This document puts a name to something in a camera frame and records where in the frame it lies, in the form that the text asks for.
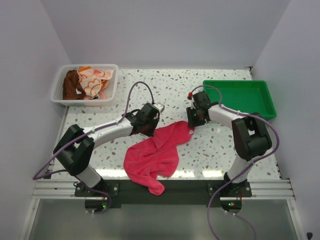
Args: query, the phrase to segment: plastic basket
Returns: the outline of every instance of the plastic basket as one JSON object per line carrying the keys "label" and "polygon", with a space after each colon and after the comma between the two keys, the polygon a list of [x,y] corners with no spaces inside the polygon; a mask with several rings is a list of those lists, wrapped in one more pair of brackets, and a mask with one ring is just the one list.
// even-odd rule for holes
{"label": "plastic basket", "polygon": [[[90,99],[90,100],[63,100],[63,84],[66,74],[69,70],[78,70],[81,66],[91,66],[102,71],[114,70],[112,78],[108,82],[108,86],[103,90],[107,99]],[[97,106],[110,106],[112,100],[116,95],[118,83],[119,68],[115,64],[70,64],[64,65],[60,68],[55,76],[54,83],[51,91],[51,101],[60,103],[65,106],[77,107],[97,107]]]}
{"label": "plastic basket", "polygon": [[[222,103],[228,108],[249,114],[260,113],[266,120],[277,115],[267,83],[263,80],[204,80],[203,84],[218,88],[223,96]],[[219,100],[216,90],[203,89],[211,102]]]}

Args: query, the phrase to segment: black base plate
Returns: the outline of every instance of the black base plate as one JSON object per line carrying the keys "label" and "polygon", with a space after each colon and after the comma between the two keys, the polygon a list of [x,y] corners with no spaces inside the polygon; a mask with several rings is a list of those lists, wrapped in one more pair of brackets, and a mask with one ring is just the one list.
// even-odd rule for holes
{"label": "black base plate", "polygon": [[[147,205],[205,205],[208,206],[212,194],[221,187],[223,180],[160,180],[165,187],[164,192],[157,196],[148,188],[131,180],[104,180],[108,193],[112,197],[111,208],[121,208],[122,204]],[[82,183],[78,183],[74,195],[76,197],[97,197],[88,192]],[[236,192],[221,192],[212,201],[211,207],[221,207],[220,197],[252,197],[250,183],[246,182]]]}

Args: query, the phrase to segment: speckled tabletop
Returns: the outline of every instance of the speckled tabletop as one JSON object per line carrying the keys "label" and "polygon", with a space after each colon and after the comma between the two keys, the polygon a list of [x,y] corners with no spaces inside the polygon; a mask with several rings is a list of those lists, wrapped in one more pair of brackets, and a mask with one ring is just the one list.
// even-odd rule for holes
{"label": "speckled tabletop", "polygon": [[[181,120],[188,121],[186,107],[190,101],[187,95],[194,87],[201,85],[203,80],[251,80],[251,75],[245,69],[121,69],[113,106],[70,107],[63,132],[73,124],[89,127],[120,117],[125,109],[129,89],[137,81],[149,84],[155,102],[165,104],[158,128]],[[150,94],[144,85],[139,85],[132,92],[129,110],[140,108],[146,102],[151,102]],[[90,164],[104,179],[129,179],[123,167],[126,151],[144,139],[146,137],[139,134],[101,145],[92,153]],[[191,140],[179,145],[177,149],[179,164],[170,179],[222,179],[235,158],[232,130],[216,122],[197,127]],[[63,169],[63,166],[56,160],[53,170],[59,169]],[[54,174],[51,178],[73,179],[65,172]],[[248,175],[249,180],[279,178],[274,155],[258,162]]]}

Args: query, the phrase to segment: cloth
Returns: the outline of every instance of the cloth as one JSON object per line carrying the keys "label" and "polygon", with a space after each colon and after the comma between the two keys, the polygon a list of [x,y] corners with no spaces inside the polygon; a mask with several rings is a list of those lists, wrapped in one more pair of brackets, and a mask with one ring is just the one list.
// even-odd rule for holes
{"label": "cloth", "polygon": [[62,97],[64,100],[83,100],[86,97],[85,91],[79,84],[77,70],[70,70],[63,80]]}
{"label": "cloth", "polygon": [[102,90],[107,87],[108,80],[111,79],[114,70],[100,71],[86,66],[80,68],[77,72],[79,83],[87,96],[94,98],[99,94],[102,99],[107,98]]}
{"label": "cloth", "polygon": [[150,193],[161,195],[165,187],[156,180],[158,175],[170,177],[177,169],[177,145],[191,138],[188,123],[178,121],[154,131],[154,136],[130,147],[124,157],[124,170],[129,178],[148,187]]}

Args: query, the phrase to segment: red towel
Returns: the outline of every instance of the red towel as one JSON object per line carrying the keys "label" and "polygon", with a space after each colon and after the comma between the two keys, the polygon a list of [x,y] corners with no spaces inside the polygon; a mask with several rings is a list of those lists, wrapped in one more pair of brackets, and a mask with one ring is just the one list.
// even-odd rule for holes
{"label": "red towel", "polygon": [[160,195],[165,187],[156,180],[158,175],[170,177],[177,169],[177,145],[191,138],[186,121],[178,121],[154,131],[154,136],[130,147],[125,154],[124,170],[129,178]]}

